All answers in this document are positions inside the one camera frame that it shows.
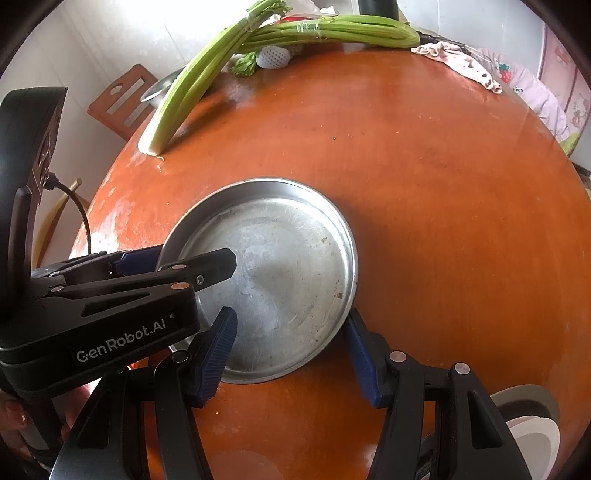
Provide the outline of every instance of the metal bowl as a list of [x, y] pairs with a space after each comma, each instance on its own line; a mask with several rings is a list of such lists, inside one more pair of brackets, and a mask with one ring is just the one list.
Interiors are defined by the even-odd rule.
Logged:
[[238, 314], [222, 381], [257, 383], [286, 375], [337, 334], [353, 304], [358, 258], [349, 226], [323, 195], [283, 179], [225, 187], [184, 215], [158, 263], [218, 248], [236, 254], [236, 272], [196, 298], [204, 327], [222, 306]]
[[184, 67], [179, 68], [178, 70], [172, 72], [170, 75], [166, 75], [162, 80], [157, 81], [154, 83], [149, 89], [147, 89], [144, 94], [139, 99], [140, 102], [149, 102], [154, 108], [158, 108], [158, 105], [162, 103], [166, 93], [176, 80], [176, 78], [181, 75]]

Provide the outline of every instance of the chair backrest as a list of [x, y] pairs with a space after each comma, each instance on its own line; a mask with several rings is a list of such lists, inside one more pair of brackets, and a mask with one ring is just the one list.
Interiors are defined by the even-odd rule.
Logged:
[[129, 140], [154, 109], [147, 103], [140, 103], [139, 99], [156, 81], [144, 66], [134, 65], [111, 83], [89, 105], [87, 112], [121, 138]]

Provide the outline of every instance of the towel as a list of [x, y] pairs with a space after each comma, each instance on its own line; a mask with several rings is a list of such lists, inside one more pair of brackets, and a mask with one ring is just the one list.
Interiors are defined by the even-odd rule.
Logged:
[[482, 65], [470, 55], [462, 52], [462, 49], [453, 43], [445, 41], [425, 43], [425, 45], [410, 50], [428, 59], [443, 62], [454, 72], [480, 83], [485, 89], [493, 93], [499, 94], [503, 91], [501, 85], [492, 79], [491, 74]]

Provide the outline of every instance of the blue gripper pad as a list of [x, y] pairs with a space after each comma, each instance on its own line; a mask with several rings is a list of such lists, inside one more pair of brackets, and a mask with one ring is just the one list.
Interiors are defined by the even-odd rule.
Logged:
[[125, 252], [121, 259], [113, 262], [115, 272], [119, 275], [129, 277], [131, 275], [138, 275], [140, 273], [148, 273], [156, 270], [158, 257], [162, 251], [162, 245], [155, 247], [140, 248], [139, 250], [132, 250]]
[[222, 307], [197, 353], [200, 361], [200, 385], [196, 400], [200, 407], [216, 394], [237, 331], [236, 312], [230, 307]]
[[349, 356], [357, 383], [374, 408], [388, 407], [393, 401], [393, 378], [386, 356], [390, 347], [383, 336], [370, 332], [357, 310], [351, 310], [345, 322]]

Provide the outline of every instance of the orange table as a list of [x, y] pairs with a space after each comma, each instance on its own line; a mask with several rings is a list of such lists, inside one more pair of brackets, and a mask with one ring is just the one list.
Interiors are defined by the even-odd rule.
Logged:
[[[95, 251], [163, 242], [234, 181], [308, 184], [353, 230], [368, 326], [422, 363], [467, 362], [490, 392], [546, 387], [562, 465], [591, 418], [591, 203], [538, 118], [406, 51], [325, 51], [219, 80], [164, 159], [138, 152], [139, 132], [121, 152], [89, 212]], [[220, 385], [195, 415], [216, 480], [359, 480], [384, 412], [337, 338], [284, 378]]]

